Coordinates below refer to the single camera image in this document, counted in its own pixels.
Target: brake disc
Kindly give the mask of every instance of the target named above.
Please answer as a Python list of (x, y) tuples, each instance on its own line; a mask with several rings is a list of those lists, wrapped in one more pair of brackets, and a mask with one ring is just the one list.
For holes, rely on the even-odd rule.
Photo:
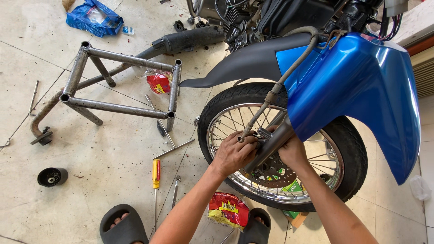
[[(267, 188), (282, 188), (290, 185), (296, 179), (296, 174), (291, 168), (286, 166), (279, 157), (279, 153), (275, 152), (267, 159), (249, 180), (258, 185)], [(244, 169), (240, 169), (243, 175), (246, 175)]]

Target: screwdriver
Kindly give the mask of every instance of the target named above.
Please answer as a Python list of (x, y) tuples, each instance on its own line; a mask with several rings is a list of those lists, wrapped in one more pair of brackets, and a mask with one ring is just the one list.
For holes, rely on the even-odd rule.
[(155, 189), (154, 232), (157, 230), (157, 188), (160, 187), (160, 160), (154, 159), (152, 164), (152, 187)]

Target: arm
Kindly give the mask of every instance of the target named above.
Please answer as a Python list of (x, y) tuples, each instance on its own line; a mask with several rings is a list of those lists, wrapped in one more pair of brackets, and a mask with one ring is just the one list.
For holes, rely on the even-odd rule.
[(294, 135), (279, 149), (282, 161), (303, 182), (332, 244), (377, 243), (366, 226), (309, 164), (304, 144)]
[(258, 139), (250, 135), (243, 143), (238, 143), (237, 136), (241, 133), (242, 131), (234, 132), (221, 143), (204, 175), (169, 212), (152, 237), (151, 244), (190, 242), (206, 206), (220, 184), (228, 175), (252, 161), (256, 154)]

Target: front wheel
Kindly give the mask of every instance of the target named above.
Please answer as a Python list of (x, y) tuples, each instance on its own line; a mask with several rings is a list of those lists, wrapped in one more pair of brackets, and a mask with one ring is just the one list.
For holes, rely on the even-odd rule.
[[(210, 164), (220, 143), (234, 131), (243, 130), (259, 107), (273, 83), (254, 82), (224, 90), (206, 105), (200, 116), (197, 134), (202, 153)], [(279, 92), (276, 103), (270, 104), (255, 123), (254, 130), (266, 128), (272, 119), (286, 112), (287, 95)], [(326, 184), (344, 202), (354, 196), (363, 184), (368, 169), (366, 148), (354, 125), (340, 116), (304, 142), (311, 166)], [(225, 182), (239, 193), (259, 203), (282, 210), (297, 212), (315, 211), (303, 183), (295, 178), (286, 187), (267, 187), (264, 177), (278, 179), (284, 174), (284, 164), (278, 153), (264, 163), (273, 167), (282, 165), (282, 175), (265, 175), (247, 179), (240, 171), (231, 174)]]

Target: red yellow package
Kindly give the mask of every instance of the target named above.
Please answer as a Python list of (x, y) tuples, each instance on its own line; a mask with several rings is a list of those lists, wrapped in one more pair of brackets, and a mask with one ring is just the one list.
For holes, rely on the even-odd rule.
[(170, 92), (170, 83), (172, 82), (172, 73), (158, 69), (148, 69), (140, 78), (145, 78), (151, 90), (157, 94)]
[(249, 220), (249, 208), (235, 195), (215, 192), (208, 205), (208, 218), (243, 231)]

